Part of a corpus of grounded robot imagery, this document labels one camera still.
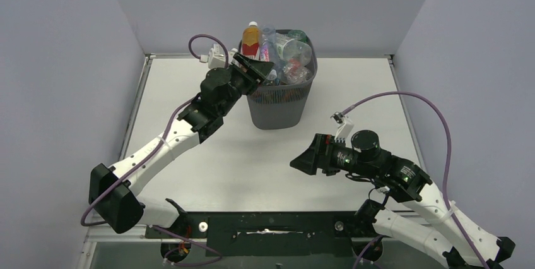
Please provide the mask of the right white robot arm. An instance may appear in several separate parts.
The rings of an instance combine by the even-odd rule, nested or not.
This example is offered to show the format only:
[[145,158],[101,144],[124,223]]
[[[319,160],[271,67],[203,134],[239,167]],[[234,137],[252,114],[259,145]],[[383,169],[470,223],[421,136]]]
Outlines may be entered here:
[[438,186],[414,162],[380,147],[378,135],[361,130],[351,145],[333,135],[315,134],[311,145],[290,166],[308,175],[345,171],[348,179],[366,179],[386,197],[416,212],[424,226],[367,199],[355,215],[356,230],[394,238],[435,259],[445,268],[501,268],[515,243],[497,237],[475,224],[455,205],[447,206]]

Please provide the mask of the green tinted bottle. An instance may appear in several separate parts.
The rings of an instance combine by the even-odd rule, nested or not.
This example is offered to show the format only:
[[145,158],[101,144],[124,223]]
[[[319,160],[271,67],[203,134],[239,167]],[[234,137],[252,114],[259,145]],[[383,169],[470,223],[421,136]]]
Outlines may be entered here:
[[299,40],[303,43],[308,42],[307,34],[302,30],[290,30],[286,35],[291,39]]

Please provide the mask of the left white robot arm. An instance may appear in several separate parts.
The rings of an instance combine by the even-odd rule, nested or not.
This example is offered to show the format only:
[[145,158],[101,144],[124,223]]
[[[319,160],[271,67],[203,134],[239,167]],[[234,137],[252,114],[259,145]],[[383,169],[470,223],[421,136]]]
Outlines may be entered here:
[[199,93],[174,110],[161,134],[110,167],[92,169],[89,209],[118,234],[138,224],[172,226],[184,212],[174,200],[150,201],[139,194],[167,165],[215,133],[237,101],[252,95],[273,67],[236,53],[231,65],[209,70]]

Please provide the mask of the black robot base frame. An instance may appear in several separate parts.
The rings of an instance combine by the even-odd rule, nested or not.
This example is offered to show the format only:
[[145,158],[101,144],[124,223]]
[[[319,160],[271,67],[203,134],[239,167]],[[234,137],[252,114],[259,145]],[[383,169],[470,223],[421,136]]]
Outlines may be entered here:
[[147,229],[161,239],[162,253],[178,246],[176,235],[207,245],[206,256],[350,257],[377,236],[354,211],[335,212],[190,212],[169,233]]

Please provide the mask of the pink blue label bottle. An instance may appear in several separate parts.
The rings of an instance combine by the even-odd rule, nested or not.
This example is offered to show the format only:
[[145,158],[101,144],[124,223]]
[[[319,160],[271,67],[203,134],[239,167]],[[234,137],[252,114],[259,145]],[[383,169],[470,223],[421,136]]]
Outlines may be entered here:
[[259,50],[259,59],[273,63],[263,85],[276,86],[279,85],[281,78],[281,62],[276,49],[276,29],[272,25],[266,24],[262,26],[261,33],[262,45]]

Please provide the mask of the red yellow label bottle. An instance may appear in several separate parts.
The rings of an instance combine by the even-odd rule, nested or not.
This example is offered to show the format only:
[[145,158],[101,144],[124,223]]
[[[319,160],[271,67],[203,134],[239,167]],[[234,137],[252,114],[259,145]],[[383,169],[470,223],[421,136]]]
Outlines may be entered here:
[[240,53],[243,56],[258,60],[260,35],[261,34],[257,22],[251,21],[248,27],[242,33]]

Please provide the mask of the grey ribbed waste bin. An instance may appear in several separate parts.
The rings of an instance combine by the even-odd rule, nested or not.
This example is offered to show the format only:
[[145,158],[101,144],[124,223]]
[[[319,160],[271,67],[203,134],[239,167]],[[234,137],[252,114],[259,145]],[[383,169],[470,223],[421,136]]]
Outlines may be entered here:
[[[276,33],[284,35],[289,31],[289,29],[276,29]],[[259,44],[261,48],[261,30],[260,34]],[[281,78],[279,85],[265,86],[263,82],[252,95],[247,97],[251,119],[255,127],[263,130],[284,129],[299,123],[317,72],[317,60],[309,37],[307,44],[312,48],[312,59],[306,65],[312,72],[312,77],[309,80],[296,85],[285,85],[281,78],[287,61],[280,58]]]

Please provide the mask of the blue label clear bottle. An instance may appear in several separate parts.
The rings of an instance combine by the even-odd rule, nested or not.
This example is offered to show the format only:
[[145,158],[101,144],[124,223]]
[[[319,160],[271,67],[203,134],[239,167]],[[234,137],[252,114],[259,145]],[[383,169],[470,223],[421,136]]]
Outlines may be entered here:
[[278,32],[276,33],[276,51],[282,60],[296,59],[302,66],[306,66],[312,59],[311,46]]

